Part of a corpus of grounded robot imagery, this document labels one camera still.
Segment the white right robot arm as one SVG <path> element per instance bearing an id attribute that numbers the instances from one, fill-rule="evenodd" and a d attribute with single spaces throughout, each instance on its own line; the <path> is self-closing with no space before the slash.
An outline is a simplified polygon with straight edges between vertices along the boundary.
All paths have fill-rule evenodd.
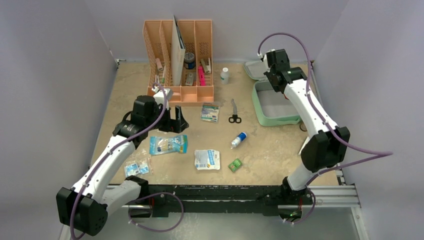
<path id="1" fill-rule="evenodd" d="M 291 67 L 284 49 L 269 50 L 264 59 L 267 77 L 272 88 L 282 93 L 295 107 L 306 126 L 309 141 L 301 151 L 301 165 L 283 181 L 280 196 L 288 204 L 300 198 L 310 180 L 322 170 L 330 169 L 344 160 L 350 131 L 333 121 L 307 84 L 307 76 L 300 67 Z"/>

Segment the small green medicine box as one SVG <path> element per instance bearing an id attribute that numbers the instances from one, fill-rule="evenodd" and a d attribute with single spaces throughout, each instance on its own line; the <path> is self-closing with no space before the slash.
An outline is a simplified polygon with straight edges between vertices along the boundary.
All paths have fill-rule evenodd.
<path id="1" fill-rule="evenodd" d="M 243 163 L 241 162 L 241 160 L 239 158 L 236 158 L 228 165 L 228 168 L 231 170 L 232 173 L 235 173 L 242 165 Z"/>

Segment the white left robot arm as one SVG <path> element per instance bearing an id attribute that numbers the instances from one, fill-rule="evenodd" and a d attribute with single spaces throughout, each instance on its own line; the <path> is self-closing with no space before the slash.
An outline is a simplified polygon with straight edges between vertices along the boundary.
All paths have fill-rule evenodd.
<path id="1" fill-rule="evenodd" d="M 140 95 L 112 132 L 106 148 L 90 169 L 71 188 L 62 187 L 56 194 L 59 221 L 69 226 L 70 237 L 80 239 L 82 235 L 97 235 L 105 226 L 108 217 L 125 204 L 134 201 L 138 205 L 150 199 L 175 197 L 172 192 L 150 192 L 149 182 L 130 175 L 119 186 L 108 189 L 108 185 L 125 160 L 132 155 L 140 143 L 148 137 L 150 130 L 181 133 L 189 127 L 181 106 L 175 106 L 175 118 L 171 118 L 168 100 L 158 103 L 148 95 Z"/>

